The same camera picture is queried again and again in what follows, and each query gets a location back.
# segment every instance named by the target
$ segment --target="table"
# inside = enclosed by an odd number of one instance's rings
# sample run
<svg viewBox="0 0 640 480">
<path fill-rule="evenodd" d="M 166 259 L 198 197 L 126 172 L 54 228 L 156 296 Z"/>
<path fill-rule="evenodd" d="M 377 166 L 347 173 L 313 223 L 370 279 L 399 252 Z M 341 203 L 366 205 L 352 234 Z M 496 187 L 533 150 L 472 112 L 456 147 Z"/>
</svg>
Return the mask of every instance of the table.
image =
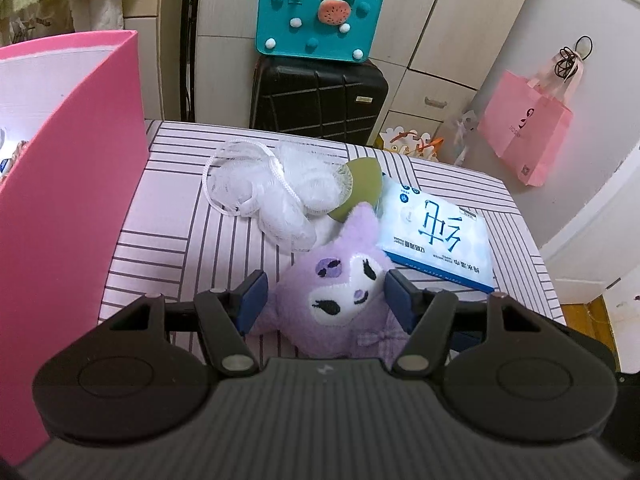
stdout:
<svg viewBox="0 0 640 480">
<path fill-rule="evenodd" d="M 464 206 L 486 219 L 494 261 L 494 285 L 531 310 L 564 323 L 558 297 L 529 229 L 504 184 L 483 173 L 427 162 L 343 142 L 204 124 L 147 121 L 150 158 L 120 233 L 98 322 L 145 293 L 190 301 L 209 288 L 235 288 L 254 269 L 275 283 L 295 260 L 265 240 L 255 222 L 222 216 L 202 191 L 202 168 L 227 140 L 248 137 L 273 147 L 280 139 L 305 142 L 318 152 L 348 160 L 375 157 L 393 179 Z M 486 294 L 407 267 L 398 267 L 419 288 L 446 289 L 461 300 Z M 202 359 L 193 333 L 172 342 Z M 260 359 L 297 356 L 280 333 L 247 337 Z"/>
</svg>

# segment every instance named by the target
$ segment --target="blue and white package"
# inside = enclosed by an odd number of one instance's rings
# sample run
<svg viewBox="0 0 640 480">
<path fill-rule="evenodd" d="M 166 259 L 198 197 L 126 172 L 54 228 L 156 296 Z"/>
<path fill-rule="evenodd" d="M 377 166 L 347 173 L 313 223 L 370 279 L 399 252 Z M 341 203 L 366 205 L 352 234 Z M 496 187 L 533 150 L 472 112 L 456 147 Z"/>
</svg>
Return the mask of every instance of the blue and white package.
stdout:
<svg viewBox="0 0 640 480">
<path fill-rule="evenodd" d="M 386 175 L 376 212 L 378 247 L 393 262 L 469 288 L 494 291 L 484 218 Z"/>
</svg>

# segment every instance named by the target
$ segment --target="pink paper bag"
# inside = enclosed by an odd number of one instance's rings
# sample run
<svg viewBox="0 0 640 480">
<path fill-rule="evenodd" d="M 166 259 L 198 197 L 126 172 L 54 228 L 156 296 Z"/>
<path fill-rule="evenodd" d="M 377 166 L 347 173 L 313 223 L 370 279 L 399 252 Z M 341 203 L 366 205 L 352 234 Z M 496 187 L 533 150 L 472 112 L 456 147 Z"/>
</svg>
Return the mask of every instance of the pink paper bag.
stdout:
<svg viewBox="0 0 640 480">
<path fill-rule="evenodd" d="M 0 48 L 0 125 L 29 139 L 0 184 L 0 455 L 47 440 L 31 396 L 44 362 L 96 326 L 148 159 L 135 31 Z"/>
<path fill-rule="evenodd" d="M 556 56 L 532 79 L 506 71 L 478 131 L 518 179 L 542 186 L 566 137 L 573 113 L 566 106 L 580 83 L 582 60 L 566 80 L 553 72 Z"/>
</svg>

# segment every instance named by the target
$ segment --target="purple plush toy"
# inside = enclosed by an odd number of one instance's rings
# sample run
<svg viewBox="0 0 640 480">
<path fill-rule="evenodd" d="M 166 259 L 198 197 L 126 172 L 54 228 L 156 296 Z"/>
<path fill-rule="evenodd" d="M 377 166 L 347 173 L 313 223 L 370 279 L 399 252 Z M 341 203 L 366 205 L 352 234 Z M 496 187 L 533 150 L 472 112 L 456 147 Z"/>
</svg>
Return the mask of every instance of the purple plush toy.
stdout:
<svg viewBox="0 0 640 480">
<path fill-rule="evenodd" d="M 338 238 L 296 255 L 251 334 L 280 330 L 311 358 L 380 357 L 390 367 L 408 335 L 385 302 L 385 274 L 394 266 L 377 241 L 373 209 L 358 204 Z"/>
</svg>

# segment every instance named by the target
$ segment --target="wooden floor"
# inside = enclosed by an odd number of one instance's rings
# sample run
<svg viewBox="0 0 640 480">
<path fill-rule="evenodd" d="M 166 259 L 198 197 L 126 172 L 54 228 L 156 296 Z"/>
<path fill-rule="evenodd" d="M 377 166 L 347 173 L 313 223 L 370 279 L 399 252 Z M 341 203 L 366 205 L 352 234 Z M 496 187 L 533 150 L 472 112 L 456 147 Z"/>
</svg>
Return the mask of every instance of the wooden floor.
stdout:
<svg viewBox="0 0 640 480">
<path fill-rule="evenodd" d="M 589 304 L 562 305 L 562 313 L 564 314 L 564 319 L 568 327 L 607 345 L 613 352 L 618 369 L 620 369 L 618 351 L 616 350 L 609 315 L 607 314 L 602 296 L 591 301 Z"/>
</svg>

